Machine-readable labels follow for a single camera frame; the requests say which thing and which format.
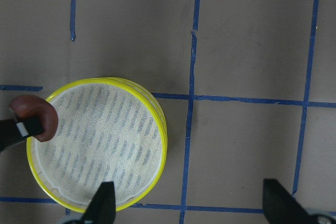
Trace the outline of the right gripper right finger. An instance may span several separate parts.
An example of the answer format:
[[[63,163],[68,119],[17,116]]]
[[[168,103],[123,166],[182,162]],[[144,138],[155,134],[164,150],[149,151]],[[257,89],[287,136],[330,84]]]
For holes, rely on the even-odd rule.
[[[310,215],[276,179],[264,179],[262,190],[268,223],[312,223]]]

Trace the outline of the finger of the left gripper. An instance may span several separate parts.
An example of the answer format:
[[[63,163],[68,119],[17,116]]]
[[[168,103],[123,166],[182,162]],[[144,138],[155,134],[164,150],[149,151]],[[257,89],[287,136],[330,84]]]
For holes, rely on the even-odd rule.
[[[37,116],[19,121],[1,120],[1,152],[43,132],[44,128]]]

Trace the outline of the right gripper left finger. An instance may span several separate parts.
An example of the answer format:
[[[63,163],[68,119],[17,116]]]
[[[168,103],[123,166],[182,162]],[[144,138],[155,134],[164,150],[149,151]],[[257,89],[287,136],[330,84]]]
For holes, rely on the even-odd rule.
[[[113,224],[116,218],[116,196],[113,182],[102,182],[80,223]]]

